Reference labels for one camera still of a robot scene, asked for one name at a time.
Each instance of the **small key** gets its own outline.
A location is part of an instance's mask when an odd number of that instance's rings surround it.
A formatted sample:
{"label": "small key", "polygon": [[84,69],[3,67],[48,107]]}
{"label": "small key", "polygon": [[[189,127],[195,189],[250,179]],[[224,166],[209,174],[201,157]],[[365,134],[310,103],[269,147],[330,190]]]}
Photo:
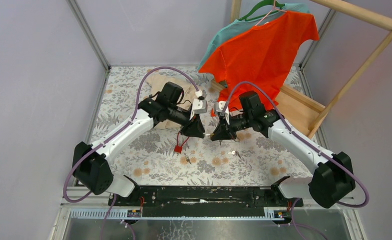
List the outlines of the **small key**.
{"label": "small key", "polygon": [[229,152],[228,154],[232,154],[234,156],[237,155],[239,158],[241,158],[240,154],[237,151],[232,151],[232,152]]}
{"label": "small key", "polygon": [[186,160],[189,164],[191,164],[190,158],[189,158],[187,155],[185,156],[185,160]]}

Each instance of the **beige cloth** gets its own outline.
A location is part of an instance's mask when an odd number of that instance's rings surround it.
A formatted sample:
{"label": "beige cloth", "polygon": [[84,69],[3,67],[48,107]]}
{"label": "beige cloth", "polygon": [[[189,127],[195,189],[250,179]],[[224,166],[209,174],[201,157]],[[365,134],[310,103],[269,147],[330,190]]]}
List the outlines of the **beige cloth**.
{"label": "beige cloth", "polygon": [[[181,86],[184,90],[184,98],[181,101],[181,103],[178,105],[180,108],[183,109],[190,109],[191,103],[193,103],[193,99],[196,98],[196,89],[193,87],[193,84],[190,82],[180,80],[171,76],[165,76],[165,75],[160,75],[160,74],[151,74],[149,77],[147,77],[146,82],[152,86],[152,90],[150,90],[151,95],[155,95],[157,92],[162,91],[163,86],[167,82],[172,82],[175,83],[179,86]],[[174,123],[173,121],[170,120],[165,120],[163,122],[160,122],[158,125],[156,125],[156,129],[177,129],[180,128],[181,125]]]}

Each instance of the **teal t-shirt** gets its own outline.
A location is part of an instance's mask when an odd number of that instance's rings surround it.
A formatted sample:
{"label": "teal t-shirt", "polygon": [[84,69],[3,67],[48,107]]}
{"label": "teal t-shirt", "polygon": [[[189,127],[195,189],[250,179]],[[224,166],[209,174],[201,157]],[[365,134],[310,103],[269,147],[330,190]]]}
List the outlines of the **teal t-shirt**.
{"label": "teal t-shirt", "polygon": [[[307,14],[310,13],[308,6],[304,3],[285,3],[283,10],[290,10],[290,11],[307,13]],[[284,14],[284,12],[282,11],[270,14],[263,20],[263,23],[270,22],[274,19],[277,19],[282,14]],[[216,35],[210,41],[208,45],[208,49],[206,50],[205,55],[200,61],[200,64],[197,67],[197,69],[200,69],[203,66],[203,64],[205,64],[206,60],[210,57],[210,55],[215,51],[217,47],[219,47],[221,44],[228,41],[229,39],[232,39],[233,37],[240,35],[245,31],[248,31],[250,28],[256,25],[260,21],[260,19],[255,19],[251,21],[238,21],[238,19],[236,19],[228,26],[219,30],[219,32],[216,33]]]}

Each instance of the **green hanger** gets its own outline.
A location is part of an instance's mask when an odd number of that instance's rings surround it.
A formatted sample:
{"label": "green hanger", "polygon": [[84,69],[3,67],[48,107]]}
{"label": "green hanger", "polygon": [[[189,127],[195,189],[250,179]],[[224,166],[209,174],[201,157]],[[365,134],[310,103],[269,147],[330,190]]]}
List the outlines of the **green hanger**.
{"label": "green hanger", "polygon": [[[272,6],[273,6],[273,5],[274,5],[274,0],[262,0],[262,1],[260,1],[258,4],[256,4],[256,5],[252,8],[252,10],[251,10],[248,14],[246,14],[245,16],[239,18],[238,21],[252,21],[252,20],[255,20],[255,19],[263,18],[266,14],[263,14],[263,15],[261,15],[261,16],[257,16],[257,17],[251,18],[251,19],[247,19],[248,17],[250,17],[254,12],[256,12],[256,11],[257,11],[258,9],[260,9],[261,7],[269,6],[269,5],[272,5]],[[275,2],[275,6],[278,7],[278,8],[280,8],[280,9],[283,9],[284,4],[281,4],[281,3],[279,3],[279,2],[276,1],[276,2]]]}

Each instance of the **clothes hanger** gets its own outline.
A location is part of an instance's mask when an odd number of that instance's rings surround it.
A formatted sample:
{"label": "clothes hanger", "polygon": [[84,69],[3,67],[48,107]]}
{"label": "clothes hanger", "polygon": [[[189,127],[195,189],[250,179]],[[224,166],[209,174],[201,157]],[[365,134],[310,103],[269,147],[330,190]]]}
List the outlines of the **clothes hanger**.
{"label": "clothes hanger", "polygon": [[275,6],[275,3],[276,3],[276,1],[277,0],[274,0],[274,4],[272,5],[272,9],[269,11],[269,13],[267,13],[255,26],[257,26],[258,24],[260,24],[261,23],[261,21],[263,21],[263,19],[265,19],[269,14],[271,14],[271,12],[273,11],[273,10],[276,10],[276,11],[282,11],[282,12],[287,12],[286,10],[282,10],[282,9],[279,9],[279,8],[277,8],[276,6]]}
{"label": "clothes hanger", "polygon": [[[263,17],[264,15],[257,16],[257,17],[251,18],[251,19],[247,19],[248,17],[250,17],[254,12],[256,12],[261,7],[273,5],[274,2],[275,2],[274,0],[262,0],[262,1],[260,1],[258,4],[256,4],[252,8],[252,10],[250,10],[250,12],[248,14],[246,14],[245,16],[239,18],[238,21],[251,21],[251,20],[255,20],[255,19],[259,19],[259,18]],[[284,7],[284,4],[281,4],[279,2],[276,2],[275,4],[276,4],[277,7],[281,8],[281,9]]]}

